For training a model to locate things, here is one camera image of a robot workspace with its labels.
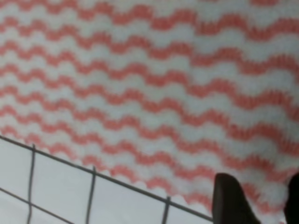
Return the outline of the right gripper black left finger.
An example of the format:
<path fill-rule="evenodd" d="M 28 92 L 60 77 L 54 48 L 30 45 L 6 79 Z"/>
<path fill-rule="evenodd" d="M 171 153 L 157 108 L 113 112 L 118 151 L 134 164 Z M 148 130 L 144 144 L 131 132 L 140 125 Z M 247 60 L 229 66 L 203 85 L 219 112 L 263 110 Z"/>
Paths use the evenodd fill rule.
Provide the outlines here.
<path fill-rule="evenodd" d="M 214 224 L 260 223 L 238 180 L 226 173 L 218 173 L 215 176 L 212 218 Z"/>

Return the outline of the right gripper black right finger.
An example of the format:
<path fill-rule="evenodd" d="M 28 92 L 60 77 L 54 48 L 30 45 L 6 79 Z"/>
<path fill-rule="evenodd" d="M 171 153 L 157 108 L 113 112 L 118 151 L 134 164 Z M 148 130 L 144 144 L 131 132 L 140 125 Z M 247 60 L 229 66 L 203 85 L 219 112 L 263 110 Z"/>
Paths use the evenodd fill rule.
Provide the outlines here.
<path fill-rule="evenodd" d="M 299 174 L 295 174 L 288 184 L 288 199 L 284 214 L 287 224 L 299 224 Z"/>

